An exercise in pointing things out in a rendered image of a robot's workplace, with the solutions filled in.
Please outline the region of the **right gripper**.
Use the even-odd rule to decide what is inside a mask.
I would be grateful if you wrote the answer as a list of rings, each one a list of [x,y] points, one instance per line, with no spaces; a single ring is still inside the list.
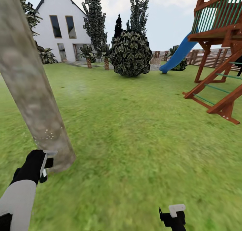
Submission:
[[[170,213],[162,213],[161,209],[159,208],[160,219],[164,221],[166,227],[171,227],[172,231],[174,226],[177,224],[185,225],[185,216],[182,211],[177,211],[177,217],[172,218]]]

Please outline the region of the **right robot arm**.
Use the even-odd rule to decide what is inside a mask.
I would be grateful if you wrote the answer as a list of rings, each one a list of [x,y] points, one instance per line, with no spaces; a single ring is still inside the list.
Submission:
[[[172,231],[186,231],[183,225],[185,225],[185,216],[183,211],[186,209],[185,204],[170,205],[170,213],[162,213],[159,208],[160,219],[164,221],[166,227],[171,227]]]

